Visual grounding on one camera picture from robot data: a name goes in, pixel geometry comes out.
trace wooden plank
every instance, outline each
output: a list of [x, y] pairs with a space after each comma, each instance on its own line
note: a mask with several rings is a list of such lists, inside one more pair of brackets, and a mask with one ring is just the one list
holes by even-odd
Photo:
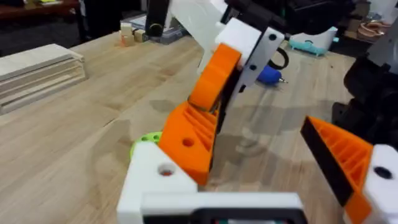
[[82, 82], [83, 80], [86, 80], [86, 77], [82, 73], [69, 73], [68, 75], [64, 75], [54, 80], [50, 80], [47, 83], [43, 83], [31, 89], [24, 90], [15, 95], [7, 96], [0, 100], [0, 112], [1, 114], [5, 114], [10, 111], [16, 110], [21, 106], [28, 105], [29, 103], [42, 99], [58, 91], [64, 90], [72, 85]]
[[33, 70], [23, 75], [8, 78], [7, 80], [0, 81], [0, 93], [25, 85], [26, 83], [32, 83], [35, 80], [37, 81], [42, 79], [43, 77], [58, 74], [61, 71], [76, 66], [81, 66], [81, 62], [75, 58], [70, 58], [44, 68]]
[[32, 50], [0, 58], [0, 81], [31, 72], [68, 58], [75, 53], [57, 44], [49, 44]]

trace wooden tabletop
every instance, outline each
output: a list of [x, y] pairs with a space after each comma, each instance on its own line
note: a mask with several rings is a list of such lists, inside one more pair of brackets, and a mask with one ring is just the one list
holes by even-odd
[[[117, 34], [73, 50], [86, 58], [87, 81], [0, 116], [1, 223], [116, 223], [133, 140], [160, 131], [187, 99], [202, 54], [190, 37], [120, 47]], [[343, 77], [354, 60], [288, 54], [288, 84], [237, 97], [205, 190], [298, 192], [310, 223], [339, 223], [299, 130], [306, 114], [329, 121], [333, 102], [350, 99]]]

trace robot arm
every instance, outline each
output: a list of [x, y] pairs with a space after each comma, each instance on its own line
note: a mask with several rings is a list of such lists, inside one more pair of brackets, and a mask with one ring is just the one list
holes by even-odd
[[[284, 5], [287, 18], [346, 1], [299, 2]], [[285, 28], [279, 12], [250, 0], [152, 0], [148, 10], [146, 34], [159, 37], [176, 17], [204, 48], [203, 71], [188, 100], [170, 113], [158, 144], [136, 144], [118, 204], [119, 223], [306, 224], [295, 193], [206, 193], [197, 187], [206, 184], [231, 102], [255, 82], [284, 40], [276, 29]]]

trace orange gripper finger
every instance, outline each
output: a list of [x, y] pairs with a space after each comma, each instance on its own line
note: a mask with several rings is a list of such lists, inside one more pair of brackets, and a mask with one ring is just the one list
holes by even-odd
[[373, 145], [313, 117], [305, 119], [301, 133], [350, 222], [363, 223], [372, 212], [362, 192]]
[[240, 58], [238, 51], [220, 44], [197, 81], [189, 102], [201, 110], [210, 111]]
[[205, 185], [215, 140], [218, 111], [200, 111], [188, 102], [169, 115], [159, 147], [193, 180]]

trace teal object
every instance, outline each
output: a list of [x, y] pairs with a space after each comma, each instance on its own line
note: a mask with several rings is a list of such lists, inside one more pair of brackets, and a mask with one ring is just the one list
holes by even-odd
[[145, 134], [145, 135], [141, 136], [139, 139], [135, 140], [134, 144], [131, 146], [131, 149], [130, 149], [130, 159], [132, 157], [132, 154], [134, 153], [134, 148], [136, 147], [136, 144], [138, 142], [148, 141], [148, 142], [154, 142], [155, 144], [157, 144], [160, 141], [160, 137], [162, 137], [162, 132], [157, 131], [157, 132]]
[[311, 52], [313, 54], [316, 54], [317, 56], [323, 55], [328, 51], [327, 49], [318, 48], [318, 47], [312, 45], [311, 42], [301, 43], [301, 42], [296, 42], [294, 40], [289, 40], [289, 44], [290, 44], [290, 46], [292, 46], [293, 49], [300, 49], [300, 50], [304, 50], [307, 52]]

